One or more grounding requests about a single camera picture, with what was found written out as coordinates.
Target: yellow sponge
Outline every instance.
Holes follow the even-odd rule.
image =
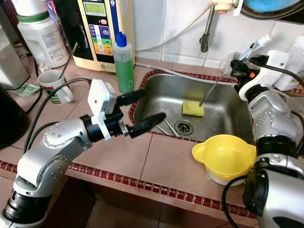
[[[182,102],[182,114],[183,115],[194,115],[203,117],[204,116],[204,105],[199,106],[198,101],[183,101]]]

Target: digital display screen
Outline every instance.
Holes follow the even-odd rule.
[[[106,17],[105,4],[100,2],[84,2],[85,14]]]

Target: blue bottle cap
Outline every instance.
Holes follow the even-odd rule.
[[[127,46],[127,36],[125,34],[119,32],[115,38],[116,38],[116,43],[119,47]]]

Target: floor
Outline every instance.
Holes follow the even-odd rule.
[[[157,219],[108,205],[98,197],[85,228],[231,228],[227,221],[168,207]]]

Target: green dish soap bottle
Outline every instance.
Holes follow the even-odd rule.
[[[113,45],[113,56],[118,78],[119,91],[122,94],[134,91],[132,45],[127,42],[127,36],[122,32],[116,35]]]

